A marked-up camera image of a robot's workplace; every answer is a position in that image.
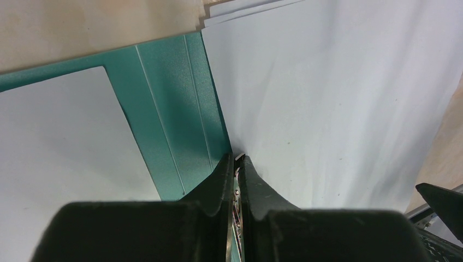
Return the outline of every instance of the white paper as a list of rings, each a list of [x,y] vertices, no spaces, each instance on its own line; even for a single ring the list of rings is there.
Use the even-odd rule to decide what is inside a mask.
[[[268,4],[258,5],[256,7],[250,7],[250,8],[246,8],[246,9],[243,9],[243,10],[238,10],[238,11],[235,11],[233,13],[224,14],[224,15],[212,17],[210,19],[206,19],[206,20],[204,20],[204,26],[205,27],[213,26],[213,25],[216,25],[218,23],[222,23],[222,22],[225,22],[225,21],[237,19],[237,18],[247,16],[247,15],[260,13],[260,12],[267,11],[267,10],[270,10],[270,9],[273,9],[273,8],[283,7],[285,5],[294,4],[294,3],[297,3],[297,2],[300,2],[300,1],[302,1],[302,0],[280,0],[280,1],[271,2],[271,3],[268,3]]]
[[[103,67],[0,93],[0,261],[71,201],[159,200]]]
[[[280,1],[283,2],[285,0],[233,0],[211,6],[209,8],[209,15],[210,17],[216,17],[251,7],[257,7],[259,5]]]
[[[305,0],[203,29],[234,152],[300,207],[405,211],[463,70],[462,5]]]

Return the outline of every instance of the beige table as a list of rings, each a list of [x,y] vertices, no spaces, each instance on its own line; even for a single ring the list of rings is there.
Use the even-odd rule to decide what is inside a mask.
[[[225,0],[2,0],[0,73],[200,29]],[[463,87],[452,98],[417,182],[463,184]],[[424,201],[414,192],[408,210]]]

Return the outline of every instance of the table surface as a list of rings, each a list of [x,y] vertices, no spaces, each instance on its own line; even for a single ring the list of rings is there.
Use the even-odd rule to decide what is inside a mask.
[[[3,0],[0,73],[201,29],[224,0]],[[417,183],[463,184],[463,81],[447,108]],[[415,191],[408,211],[424,204]]]

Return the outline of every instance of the black object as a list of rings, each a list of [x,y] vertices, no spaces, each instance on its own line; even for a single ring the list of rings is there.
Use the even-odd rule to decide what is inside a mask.
[[[229,261],[238,168],[246,262],[431,261],[423,243],[441,247],[397,212],[300,210],[258,176],[249,157],[226,154],[177,202],[66,205],[32,261]],[[458,247],[445,245],[459,259]]]

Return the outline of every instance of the sheet of paper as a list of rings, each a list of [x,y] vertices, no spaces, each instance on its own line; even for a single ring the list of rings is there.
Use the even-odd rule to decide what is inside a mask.
[[[285,0],[233,0],[211,6],[209,8],[209,15],[210,17],[216,17],[251,7],[257,7],[259,5],[280,1],[283,2]]]
[[[270,10],[270,9],[273,9],[273,8],[278,8],[278,7],[282,7],[282,6],[285,6],[285,5],[297,3],[297,2],[300,2],[300,1],[302,1],[302,0],[280,0],[280,1],[271,2],[271,3],[268,3],[268,4],[258,5],[256,7],[250,7],[250,8],[238,10],[238,11],[235,11],[233,13],[224,14],[224,15],[220,15],[220,16],[215,16],[215,17],[210,18],[210,19],[206,19],[206,20],[204,20],[204,26],[205,27],[212,26],[212,25],[222,23],[222,22],[225,22],[225,21],[237,19],[237,18],[247,16],[247,15],[256,14],[256,13],[259,13],[259,12],[263,12],[263,11],[267,11],[267,10]]]
[[[203,29],[234,152],[300,207],[404,211],[463,70],[462,10],[305,0]]]
[[[0,93],[0,261],[71,201],[160,200],[103,67]]]

